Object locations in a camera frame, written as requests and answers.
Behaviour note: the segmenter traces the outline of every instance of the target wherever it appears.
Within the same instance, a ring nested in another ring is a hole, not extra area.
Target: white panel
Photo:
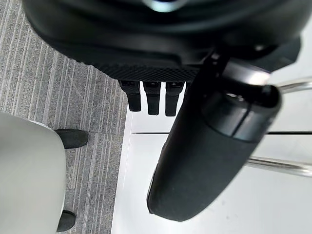
[[[149,214],[146,196],[166,135],[132,134],[119,171],[112,234],[310,233],[311,179],[244,167],[205,211],[183,223]],[[312,162],[312,136],[267,136],[255,156]]]

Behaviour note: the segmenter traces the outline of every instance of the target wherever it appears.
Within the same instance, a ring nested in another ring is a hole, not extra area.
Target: white floor
[[[298,62],[273,74],[270,82],[312,76],[312,22],[304,32]],[[149,214],[146,196],[174,117],[128,112],[121,155],[112,234],[294,234],[311,233],[312,179],[244,167],[206,210],[183,223]],[[287,94],[271,130],[312,131],[312,91]],[[312,163],[312,136],[266,136],[254,156]]]

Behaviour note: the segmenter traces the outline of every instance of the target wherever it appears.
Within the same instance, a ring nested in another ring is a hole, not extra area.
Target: chrome leg
[[[312,177],[312,164],[303,162],[251,157],[248,159],[246,166],[295,176]]]
[[[292,79],[277,84],[277,87],[283,94],[309,90],[312,89],[312,77]]]

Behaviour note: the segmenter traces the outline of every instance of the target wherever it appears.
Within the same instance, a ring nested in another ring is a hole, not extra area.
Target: gray carpet
[[[90,133],[87,146],[66,152],[71,234],[110,233],[126,106],[115,80],[53,50],[18,0],[0,0],[0,111]]]

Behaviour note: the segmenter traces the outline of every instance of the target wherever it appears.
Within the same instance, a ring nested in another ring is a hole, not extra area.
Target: black foot cap
[[[55,132],[61,138],[65,149],[79,148],[88,143],[88,133],[76,129],[57,129]]]
[[[75,225],[76,215],[70,211],[63,211],[59,219],[57,233],[65,232]]]

